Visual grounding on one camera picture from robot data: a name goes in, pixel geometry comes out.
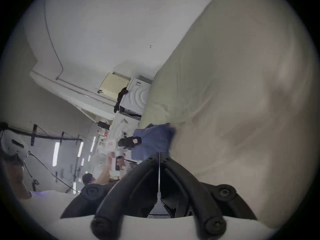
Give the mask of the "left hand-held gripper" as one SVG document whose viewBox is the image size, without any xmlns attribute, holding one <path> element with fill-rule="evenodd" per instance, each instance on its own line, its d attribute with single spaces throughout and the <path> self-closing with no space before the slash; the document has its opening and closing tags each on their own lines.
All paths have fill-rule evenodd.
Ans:
<svg viewBox="0 0 320 240">
<path fill-rule="evenodd" d="M 135 146 L 142 144 L 141 137 L 125 137 L 125 138 L 106 138 L 99 144 L 99 154 L 107 156 L 111 152 L 115 152 L 122 147 L 131 150 Z"/>
</svg>

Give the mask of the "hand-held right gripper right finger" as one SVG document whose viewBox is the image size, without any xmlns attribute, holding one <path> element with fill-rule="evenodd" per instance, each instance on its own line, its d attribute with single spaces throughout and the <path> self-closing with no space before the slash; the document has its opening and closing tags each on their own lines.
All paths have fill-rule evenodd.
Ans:
<svg viewBox="0 0 320 240">
<path fill-rule="evenodd" d="M 233 186 L 202 183 L 167 153 L 159 154 L 159 167 L 182 193 L 185 214 L 191 210 L 198 237 L 220 238 L 226 233 L 227 222 L 219 205 L 226 208 L 232 218 L 257 221 L 252 209 Z"/>
</svg>

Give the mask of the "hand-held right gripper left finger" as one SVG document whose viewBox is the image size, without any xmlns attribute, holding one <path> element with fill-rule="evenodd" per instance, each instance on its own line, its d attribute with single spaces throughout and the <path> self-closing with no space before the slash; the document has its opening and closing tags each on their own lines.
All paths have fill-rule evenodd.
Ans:
<svg viewBox="0 0 320 240">
<path fill-rule="evenodd" d="M 94 215 L 96 238 L 119 238 L 124 215 L 146 218 L 158 201 L 159 153 L 150 156 L 116 183 L 85 186 L 61 219 Z"/>
</svg>

